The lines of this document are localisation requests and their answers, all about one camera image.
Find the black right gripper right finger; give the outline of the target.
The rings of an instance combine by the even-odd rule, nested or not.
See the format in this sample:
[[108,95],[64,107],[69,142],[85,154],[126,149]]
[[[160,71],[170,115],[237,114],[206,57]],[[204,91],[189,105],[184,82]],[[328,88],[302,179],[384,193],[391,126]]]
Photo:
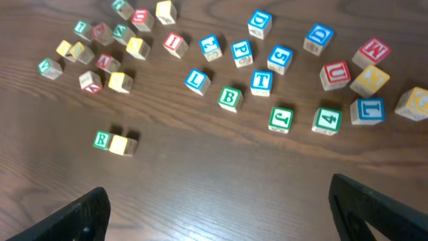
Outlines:
[[341,240],[374,240],[368,225],[389,240],[427,239],[427,214],[343,174],[332,176],[328,200]]

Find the green B wooden block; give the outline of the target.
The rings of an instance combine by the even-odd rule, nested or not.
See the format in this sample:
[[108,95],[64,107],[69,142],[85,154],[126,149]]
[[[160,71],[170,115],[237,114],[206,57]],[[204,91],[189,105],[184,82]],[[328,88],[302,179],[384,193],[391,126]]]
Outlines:
[[243,100],[243,95],[239,89],[224,86],[220,92],[217,103],[225,110],[237,112]]

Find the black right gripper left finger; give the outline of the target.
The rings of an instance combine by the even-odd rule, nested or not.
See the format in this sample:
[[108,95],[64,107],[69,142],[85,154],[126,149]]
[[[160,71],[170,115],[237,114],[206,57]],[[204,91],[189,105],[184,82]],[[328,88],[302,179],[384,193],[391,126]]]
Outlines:
[[7,241],[104,241],[110,212],[106,190],[96,187]]

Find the green R wooden block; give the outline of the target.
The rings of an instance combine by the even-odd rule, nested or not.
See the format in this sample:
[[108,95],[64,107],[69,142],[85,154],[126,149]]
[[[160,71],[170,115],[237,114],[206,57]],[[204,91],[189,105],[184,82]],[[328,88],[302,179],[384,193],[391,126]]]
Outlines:
[[112,133],[97,131],[93,147],[101,150],[109,150],[112,141]]

